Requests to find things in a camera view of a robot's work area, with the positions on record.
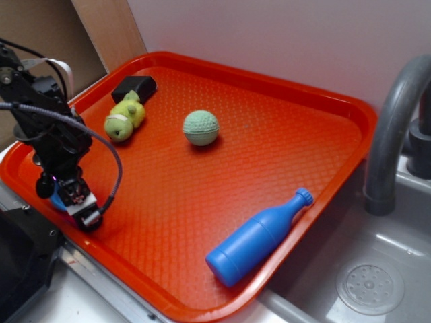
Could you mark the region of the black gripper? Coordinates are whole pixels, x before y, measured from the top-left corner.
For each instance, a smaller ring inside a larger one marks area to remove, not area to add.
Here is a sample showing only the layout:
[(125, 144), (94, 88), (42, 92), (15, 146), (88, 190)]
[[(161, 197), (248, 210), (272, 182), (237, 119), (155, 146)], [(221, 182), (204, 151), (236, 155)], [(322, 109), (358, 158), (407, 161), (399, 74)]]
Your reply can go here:
[(36, 193), (40, 198), (53, 196), (56, 181), (85, 182), (79, 162), (89, 152), (92, 139), (84, 131), (55, 120), (51, 124), (23, 121), (20, 141), (32, 146), (42, 168), (36, 181)]

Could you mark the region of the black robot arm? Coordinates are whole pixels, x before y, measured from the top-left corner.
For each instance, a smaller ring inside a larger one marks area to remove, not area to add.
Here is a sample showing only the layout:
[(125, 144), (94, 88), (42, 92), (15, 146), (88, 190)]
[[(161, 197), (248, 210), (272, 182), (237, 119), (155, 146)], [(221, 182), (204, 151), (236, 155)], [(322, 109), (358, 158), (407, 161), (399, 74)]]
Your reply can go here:
[(82, 178), (79, 161), (90, 150), (89, 134), (64, 121), (57, 113), (82, 123), (70, 109), (55, 79), (35, 77), (24, 69), (14, 51), (1, 45), (1, 98), (15, 108), (17, 124), (13, 133), (18, 141), (30, 145), (42, 168), (36, 193), (42, 199), (58, 193), (67, 206), (80, 204), (90, 194)]

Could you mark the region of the black robot base box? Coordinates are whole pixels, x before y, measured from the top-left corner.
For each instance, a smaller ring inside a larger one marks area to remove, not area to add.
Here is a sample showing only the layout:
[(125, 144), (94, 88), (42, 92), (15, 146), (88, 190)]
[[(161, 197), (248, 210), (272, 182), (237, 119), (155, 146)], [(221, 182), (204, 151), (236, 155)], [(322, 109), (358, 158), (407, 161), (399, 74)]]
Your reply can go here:
[(1, 321), (11, 322), (50, 287), (63, 234), (28, 205), (1, 212)]

